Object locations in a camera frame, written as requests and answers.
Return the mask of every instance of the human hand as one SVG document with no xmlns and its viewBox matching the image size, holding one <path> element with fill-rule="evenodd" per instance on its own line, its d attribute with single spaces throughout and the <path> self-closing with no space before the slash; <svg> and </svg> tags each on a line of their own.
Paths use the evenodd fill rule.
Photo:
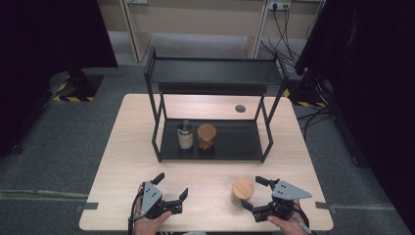
<svg viewBox="0 0 415 235">
<path fill-rule="evenodd" d="M 294 200 L 294 208 L 300 210 L 300 200 Z M 283 220 L 273 215 L 270 215 L 267 220 L 280 227 L 285 235 L 308 235 L 300 226 L 300 222 L 304 223 L 304 220 L 296 211 L 289 220 Z"/>
<path fill-rule="evenodd" d="M 138 198 L 135 204 L 135 212 L 141 212 L 142 196 Z M 135 235 L 155 235 L 159 230 L 159 227 L 171 216 L 171 211 L 166 211 L 155 219 L 149 219 L 147 217 L 139 218 L 134 222 L 134 233 Z"/>
</svg>

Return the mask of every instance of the black base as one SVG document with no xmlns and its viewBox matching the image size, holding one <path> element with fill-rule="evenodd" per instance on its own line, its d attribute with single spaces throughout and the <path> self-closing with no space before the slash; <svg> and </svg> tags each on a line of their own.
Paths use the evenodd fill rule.
<svg viewBox="0 0 415 235">
<path fill-rule="evenodd" d="M 86 85 L 88 89 L 79 90 L 73 85 L 72 80 L 68 77 L 64 84 L 61 86 L 61 89 L 57 92 L 54 100 L 57 101 L 80 101 L 80 102 L 90 102 L 94 99 L 95 94 L 98 91 L 98 88 L 101 85 L 101 82 L 104 79 L 103 75 L 100 74 L 86 74 L 88 84 Z"/>
<path fill-rule="evenodd" d="M 193 147 L 183 150 L 177 135 L 178 119 L 169 119 L 164 124 L 161 141 L 162 160 L 224 160 L 261 161 L 262 150 L 258 129 L 254 120 L 200 120 L 190 119 L 194 126 Z M 216 128 L 214 147 L 199 149 L 200 125 L 209 123 Z"/>
<path fill-rule="evenodd" d="M 320 95 L 315 89 L 312 89 L 310 92 L 300 92 L 299 90 L 300 80 L 289 80 L 287 83 L 287 89 L 290 92 L 290 95 L 287 97 L 293 103 L 305 102 L 308 104 L 318 104 L 323 103 Z"/>
</svg>

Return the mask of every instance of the black curtain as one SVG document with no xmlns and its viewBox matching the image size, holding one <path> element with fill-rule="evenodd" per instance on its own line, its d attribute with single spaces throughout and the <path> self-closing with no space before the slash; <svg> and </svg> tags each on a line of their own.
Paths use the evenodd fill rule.
<svg viewBox="0 0 415 235">
<path fill-rule="evenodd" d="M 297 64 L 333 86 L 360 152 L 415 234 L 415 1 L 328 0 Z"/>
<path fill-rule="evenodd" d="M 19 142 L 50 97 L 54 74 L 108 67 L 116 68 L 115 54 L 96 1 L 2 1 L 0 156 Z"/>
</svg>

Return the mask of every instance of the black metal shelf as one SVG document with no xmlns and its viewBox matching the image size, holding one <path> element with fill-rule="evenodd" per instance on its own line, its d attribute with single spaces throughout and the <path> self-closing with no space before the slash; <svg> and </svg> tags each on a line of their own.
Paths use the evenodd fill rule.
<svg viewBox="0 0 415 235">
<path fill-rule="evenodd" d="M 269 123 L 289 78 L 278 51 L 271 60 L 229 60 L 159 57 L 156 50 L 151 48 L 144 75 L 156 121 L 152 143 L 159 162 L 224 160 L 263 163 L 265 161 L 273 145 Z M 157 85 L 160 91 L 161 100 L 158 109 L 154 99 L 153 84 Z M 263 98 L 269 86 L 279 86 L 279 88 L 268 113 Z M 260 96 L 261 99 L 256 115 L 252 119 L 189 119 L 195 128 L 194 145 L 190 150 L 182 150 L 177 137 L 177 123 L 181 119 L 168 117 L 163 94 Z M 161 115 L 164 117 L 164 128 L 159 148 L 156 139 Z M 264 118 L 268 135 L 268 145 L 264 151 L 261 149 L 256 124 L 259 115 Z M 204 123 L 212 124 L 217 130 L 214 149 L 211 151 L 199 150 L 196 130 Z"/>
</svg>

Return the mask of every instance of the cork lid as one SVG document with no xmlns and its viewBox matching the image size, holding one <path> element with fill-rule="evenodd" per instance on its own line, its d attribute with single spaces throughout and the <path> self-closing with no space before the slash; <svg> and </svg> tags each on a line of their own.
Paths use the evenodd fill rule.
<svg viewBox="0 0 415 235">
<path fill-rule="evenodd" d="M 211 124 L 203 124 L 198 128 L 198 135 L 204 140 L 211 140 L 216 135 L 216 128 Z"/>
<path fill-rule="evenodd" d="M 236 197 L 247 200 L 254 194 L 254 185 L 247 178 L 238 178 L 232 185 Z"/>
</svg>

